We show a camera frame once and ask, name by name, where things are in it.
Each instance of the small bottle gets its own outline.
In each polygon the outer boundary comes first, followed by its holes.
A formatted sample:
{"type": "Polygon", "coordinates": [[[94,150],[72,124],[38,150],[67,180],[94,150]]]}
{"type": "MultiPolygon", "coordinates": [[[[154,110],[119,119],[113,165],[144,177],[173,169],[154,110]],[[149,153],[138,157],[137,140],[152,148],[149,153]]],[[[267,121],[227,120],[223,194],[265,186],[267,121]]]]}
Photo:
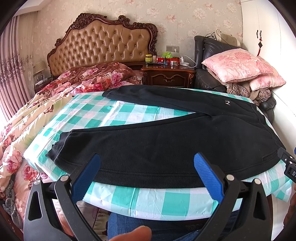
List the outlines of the small bottle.
{"type": "Polygon", "coordinates": [[[168,65],[168,61],[166,60],[166,57],[165,57],[165,59],[163,61],[163,65],[168,65]]]}

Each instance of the hand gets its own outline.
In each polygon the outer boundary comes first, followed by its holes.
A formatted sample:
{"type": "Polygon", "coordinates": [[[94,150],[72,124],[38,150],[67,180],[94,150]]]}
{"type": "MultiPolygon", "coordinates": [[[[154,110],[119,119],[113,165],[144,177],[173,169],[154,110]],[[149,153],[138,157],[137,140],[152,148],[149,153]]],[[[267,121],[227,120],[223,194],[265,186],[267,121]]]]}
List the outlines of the hand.
{"type": "Polygon", "coordinates": [[[284,225],[286,225],[288,223],[288,221],[290,220],[290,218],[292,217],[292,215],[295,211],[296,211],[296,193],[294,193],[294,195],[291,198],[290,207],[289,207],[288,213],[284,219],[284,225]]]}
{"type": "Polygon", "coordinates": [[[132,232],[117,235],[109,241],[150,241],[152,231],[149,227],[140,226],[132,232]]]}

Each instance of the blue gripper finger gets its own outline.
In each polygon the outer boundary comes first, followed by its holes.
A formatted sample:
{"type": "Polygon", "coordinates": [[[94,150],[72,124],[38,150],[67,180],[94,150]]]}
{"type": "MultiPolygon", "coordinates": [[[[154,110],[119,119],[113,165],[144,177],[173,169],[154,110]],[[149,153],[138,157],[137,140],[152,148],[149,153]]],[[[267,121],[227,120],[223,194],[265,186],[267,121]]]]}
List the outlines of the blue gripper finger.
{"type": "Polygon", "coordinates": [[[75,183],[72,185],[71,199],[73,203],[77,203],[77,201],[81,201],[84,198],[100,167],[100,156],[98,154],[94,154],[81,174],[76,178],[75,183]]]}
{"type": "Polygon", "coordinates": [[[212,199],[221,203],[224,197],[223,185],[200,153],[196,153],[194,156],[194,168],[199,174],[212,199]]]}

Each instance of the wall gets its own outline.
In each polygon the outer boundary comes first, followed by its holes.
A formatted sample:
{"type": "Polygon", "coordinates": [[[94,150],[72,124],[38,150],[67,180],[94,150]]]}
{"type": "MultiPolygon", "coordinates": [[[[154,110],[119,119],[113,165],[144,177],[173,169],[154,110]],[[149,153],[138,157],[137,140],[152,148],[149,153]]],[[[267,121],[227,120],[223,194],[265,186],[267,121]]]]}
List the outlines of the wall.
{"type": "Polygon", "coordinates": [[[217,28],[242,40],[240,0],[52,0],[38,11],[34,34],[34,62],[44,59],[57,38],[81,12],[100,13],[109,19],[119,15],[131,23],[153,23],[158,28],[157,52],[166,45],[180,46],[180,53],[193,58],[194,36],[206,35],[217,28]]]}

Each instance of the jeans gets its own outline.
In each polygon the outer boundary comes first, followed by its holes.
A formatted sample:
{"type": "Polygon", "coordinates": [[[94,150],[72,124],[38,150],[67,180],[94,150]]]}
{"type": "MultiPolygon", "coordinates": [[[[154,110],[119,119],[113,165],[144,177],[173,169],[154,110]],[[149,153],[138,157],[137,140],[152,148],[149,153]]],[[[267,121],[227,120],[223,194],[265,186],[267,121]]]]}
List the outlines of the jeans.
{"type": "MultiPolygon", "coordinates": [[[[232,212],[222,233],[223,235],[231,230],[237,214],[238,211],[232,212]]],[[[147,220],[111,213],[108,220],[108,239],[131,232],[142,225],[151,228],[152,241],[193,241],[199,233],[199,230],[189,232],[185,226],[178,225],[174,221],[147,220]]]]}

